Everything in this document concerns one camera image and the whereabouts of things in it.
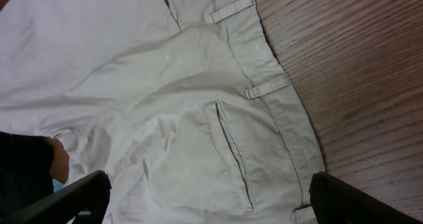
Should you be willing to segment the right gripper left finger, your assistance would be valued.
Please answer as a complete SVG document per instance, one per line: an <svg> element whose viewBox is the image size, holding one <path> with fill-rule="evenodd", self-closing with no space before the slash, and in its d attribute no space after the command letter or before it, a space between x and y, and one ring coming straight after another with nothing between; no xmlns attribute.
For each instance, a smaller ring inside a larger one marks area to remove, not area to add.
<svg viewBox="0 0 423 224"><path fill-rule="evenodd" d="M102 223L110 201L108 175L97 170L1 219L1 224Z"/></svg>

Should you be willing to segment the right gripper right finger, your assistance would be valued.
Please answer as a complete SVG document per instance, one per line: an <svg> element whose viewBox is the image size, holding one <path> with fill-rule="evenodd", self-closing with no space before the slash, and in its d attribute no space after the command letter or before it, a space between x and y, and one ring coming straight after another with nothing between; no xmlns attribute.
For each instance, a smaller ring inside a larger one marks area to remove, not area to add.
<svg viewBox="0 0 423 224"><path fill-rule="evenodd" d="M326 172L312 176L309 193L318 224L422 224Z"/></svg>

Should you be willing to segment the beige khaki shorts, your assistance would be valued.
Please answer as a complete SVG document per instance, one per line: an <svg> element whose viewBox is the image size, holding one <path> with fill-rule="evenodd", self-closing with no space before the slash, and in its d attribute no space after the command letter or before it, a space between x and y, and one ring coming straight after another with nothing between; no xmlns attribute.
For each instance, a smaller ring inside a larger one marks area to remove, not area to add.
<svg viewBox="0 0 423 224"><path fill-rule="evenodd" d="M1 130L103 170L107 223L310 223L325 166L255 0L10 0Z"/></svg>

